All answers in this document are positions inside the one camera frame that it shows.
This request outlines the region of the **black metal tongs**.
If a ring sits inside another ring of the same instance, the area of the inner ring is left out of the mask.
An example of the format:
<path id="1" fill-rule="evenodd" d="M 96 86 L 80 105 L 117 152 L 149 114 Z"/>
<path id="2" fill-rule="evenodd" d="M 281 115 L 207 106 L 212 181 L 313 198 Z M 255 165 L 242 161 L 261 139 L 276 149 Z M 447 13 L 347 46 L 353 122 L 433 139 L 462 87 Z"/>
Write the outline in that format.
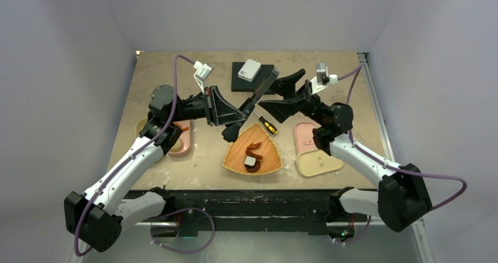
<path id="1" fill-rule="evenodd" d="M 258 85 L 253 95 L 247 99 L 241 106 L 240 111 L 242 112 L 242 120 L 239 122 L 234 122 L 226 126 L 222 131 L 222 137 L 225 141 L 232 143 L 238 139 L 239 131 L 243 124 L 247 121 L 250 114 L 255 109 L 256 104 L 261 99 L 261 97 L 266 93 L 266 91 L 271 87 L 279 75 L 279 71 L 274 68 L 269 75 Z"/>

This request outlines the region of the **orange fried chicken piece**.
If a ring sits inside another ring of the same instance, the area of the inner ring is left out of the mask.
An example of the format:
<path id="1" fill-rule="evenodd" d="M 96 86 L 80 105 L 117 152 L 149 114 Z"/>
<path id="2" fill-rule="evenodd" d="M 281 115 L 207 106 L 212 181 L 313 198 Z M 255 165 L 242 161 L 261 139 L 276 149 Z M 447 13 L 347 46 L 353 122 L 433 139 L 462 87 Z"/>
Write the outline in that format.
<path id="1" fill-rule="evenodd" d="M 174 124 L 175 124 L 176 126 L 178 126 L 178 127 L 181 129 L 181 131 L 182 131 L 182 132 L 188 131 L 188 130 L 189 130 L 189 128 L 190 128 L 189 126 L 183 126 L 182 124 L 177 123 L 177 122 L 175 122 Z"/>

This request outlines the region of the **pink lunch box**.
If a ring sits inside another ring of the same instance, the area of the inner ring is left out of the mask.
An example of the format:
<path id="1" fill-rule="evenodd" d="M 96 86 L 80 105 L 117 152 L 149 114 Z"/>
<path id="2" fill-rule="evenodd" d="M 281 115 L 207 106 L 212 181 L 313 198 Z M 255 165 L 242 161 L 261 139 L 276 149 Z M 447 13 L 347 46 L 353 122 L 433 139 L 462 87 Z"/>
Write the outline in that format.
<path id="1" fill-rule="evenodd" d="M 177 152 L 177 153 L 168 152 L 168 155 L 172 156 L 172 157 L 183 157 L 183 156 L 186 156 L 191 150 L 191 140 L 192 140 L 193 127 L 192 127 L 192 123 L 190 120 L 183 120 L 183 121 L 179 121 L 177 123 L 180 123 L 183 126 L 189 126 L 190 128 L 188 131 L 182 132 L 182 134 L 179 137 L 179 139 L 182 139 L 182 141 L 184 143 L 183 151 Z"/>

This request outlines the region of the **beige steamed bun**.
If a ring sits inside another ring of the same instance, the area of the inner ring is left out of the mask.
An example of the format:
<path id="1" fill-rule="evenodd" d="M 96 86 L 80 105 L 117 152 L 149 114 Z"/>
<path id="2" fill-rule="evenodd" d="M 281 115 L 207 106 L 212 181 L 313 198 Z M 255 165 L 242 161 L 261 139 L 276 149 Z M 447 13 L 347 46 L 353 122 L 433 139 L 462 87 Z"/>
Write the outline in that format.
<path id="1" fill-rule="evenodd" d="M 178 139 L 170 148 L 169 152 L 177 153 L 183 151 L 184 143 L 182 139 Z"/>

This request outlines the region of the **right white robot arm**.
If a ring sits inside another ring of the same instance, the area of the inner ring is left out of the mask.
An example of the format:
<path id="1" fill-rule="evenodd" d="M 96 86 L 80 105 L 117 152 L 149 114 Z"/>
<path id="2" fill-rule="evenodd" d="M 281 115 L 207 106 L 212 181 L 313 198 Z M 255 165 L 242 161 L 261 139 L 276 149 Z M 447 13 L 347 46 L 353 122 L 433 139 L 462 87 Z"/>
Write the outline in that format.
<path id="1" fill-rule="evenodd" d="M 419 168 L 411 163 L 402 166 L 364 147 L 352 136 L 352 107 L 322 102 L 317 93 L 337 82 L 337 76 L 319 72 L 296 89 L 295 84 L 304 75 L 301 69 L 274 80 L 269 89 L 282 100 L 264 100 L 259 105 L 280 123 L 296 113 L 316 122 L 319 127 L 312 130 L 315 147 L 351 166 L 376 188 L 365 191 L 345 187 L 337 191 L 331 196 L 330 215 L 337 220 L 351 214 L 379 217 L 388 228 L 401 232 L 431 212 L 432 200 Z"/>

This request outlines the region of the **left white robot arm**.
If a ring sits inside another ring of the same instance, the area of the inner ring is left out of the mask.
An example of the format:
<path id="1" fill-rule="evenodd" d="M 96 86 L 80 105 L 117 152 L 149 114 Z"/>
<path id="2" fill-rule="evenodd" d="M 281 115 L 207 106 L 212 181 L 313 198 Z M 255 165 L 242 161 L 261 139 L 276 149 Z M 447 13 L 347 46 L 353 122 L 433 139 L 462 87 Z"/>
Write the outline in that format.
<path id="1" fill-rule="evenodd" d="M 139 178 L 160 161 L 181 136 L 178 121 L 206 119 L 211 126 L 223 126 L 222 137 L 237 140 L 241 126 L 259 100 L 250 96 L 240 107 L 229 103 L 217 86 L 181 99 L 176 85 L 160 85 L 152 92 L 147 122 L 128 152 L 94 185 L 82 193 L 71 192 L 64 200 L 66 229 L 73 234 L 74 253 L 84 242 L 88 250 L 108 250 L 119 235 L 143 220 L 168 221 L 179 211 L 174 195 L 155 187 L 143 196 L 127 200 L 126 195 Z"/>

